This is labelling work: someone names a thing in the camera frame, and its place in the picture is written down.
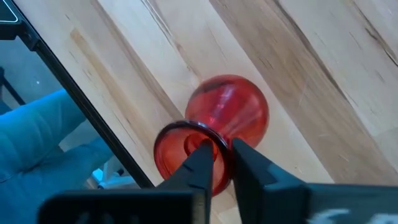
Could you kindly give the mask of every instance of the light wood plank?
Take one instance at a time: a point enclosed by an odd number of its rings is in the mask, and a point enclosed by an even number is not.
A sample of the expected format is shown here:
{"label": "light wood plank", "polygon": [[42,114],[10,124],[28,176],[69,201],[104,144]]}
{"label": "light wood plank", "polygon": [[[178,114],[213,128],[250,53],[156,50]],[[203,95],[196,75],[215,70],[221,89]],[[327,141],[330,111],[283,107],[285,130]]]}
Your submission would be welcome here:
{"label": "light wood plank", "polygon": [[212,3],[336,182],[398,183],[328,67],[278,2]]}

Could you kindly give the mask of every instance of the gray floor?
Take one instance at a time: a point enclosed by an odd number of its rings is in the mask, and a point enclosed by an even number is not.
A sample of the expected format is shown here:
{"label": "gray floor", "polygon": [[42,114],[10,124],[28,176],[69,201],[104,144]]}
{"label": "gray floor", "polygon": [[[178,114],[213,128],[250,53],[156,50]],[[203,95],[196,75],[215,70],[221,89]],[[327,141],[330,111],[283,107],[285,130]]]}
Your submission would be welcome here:
{"label": "gray floor", "polygon": [[[40,57],[30,52],[20,39],[0,40],[0,66],[5,70],[7,81],[26,103],[62,88]],[[5,88],[2,93],[2,100],[8,106],[12,109],[19,106]],[[67,150],[96,137],[97,132],[86,121],[65,138],[60,147]]]}

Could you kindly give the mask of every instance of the wooden table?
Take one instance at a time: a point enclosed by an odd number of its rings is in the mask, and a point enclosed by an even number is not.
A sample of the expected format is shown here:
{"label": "wooden table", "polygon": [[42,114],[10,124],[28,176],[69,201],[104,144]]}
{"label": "wooden table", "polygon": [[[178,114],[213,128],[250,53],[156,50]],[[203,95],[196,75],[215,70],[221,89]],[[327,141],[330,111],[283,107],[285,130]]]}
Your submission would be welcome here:
{"label": "wooden table", "polygon": [[[202,80],[266,96],[257,150],[308,182],[398,184],[395,0],[15,0],[149,180]],[[212,223],[239,223],[230,185]]]}

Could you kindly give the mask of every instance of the vase body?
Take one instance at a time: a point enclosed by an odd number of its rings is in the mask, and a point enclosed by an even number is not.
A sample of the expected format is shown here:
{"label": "vase body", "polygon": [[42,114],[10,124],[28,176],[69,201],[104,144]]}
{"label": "vase body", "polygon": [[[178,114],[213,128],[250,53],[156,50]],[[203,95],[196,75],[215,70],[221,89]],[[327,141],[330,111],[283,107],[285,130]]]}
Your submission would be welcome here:
{"label": "vase body", "polygon": [[233,174],[230,144],[240,138],[256,147],[269,122],[266,99],[258,87],[237,75],[204,81],[191,95],[185,121],[166,126],[154,147],[156,166],[169,178],[204,139],[213,142],[213,195],[224,190]]}

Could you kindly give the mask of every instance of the wood grain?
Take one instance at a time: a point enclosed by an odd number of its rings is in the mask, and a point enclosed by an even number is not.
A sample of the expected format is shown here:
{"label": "wood grain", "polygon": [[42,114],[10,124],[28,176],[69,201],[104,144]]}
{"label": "wood grain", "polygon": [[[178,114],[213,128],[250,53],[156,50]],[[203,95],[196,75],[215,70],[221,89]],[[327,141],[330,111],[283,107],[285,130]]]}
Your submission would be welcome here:
{"label": "wood grain", "polygon": [[[398,184],[396,1],[16,0],[148,178],[153,143],[203,80],[270,108],[256,148],[309,182]],[[231,184],[212,223],[239,223]]]}

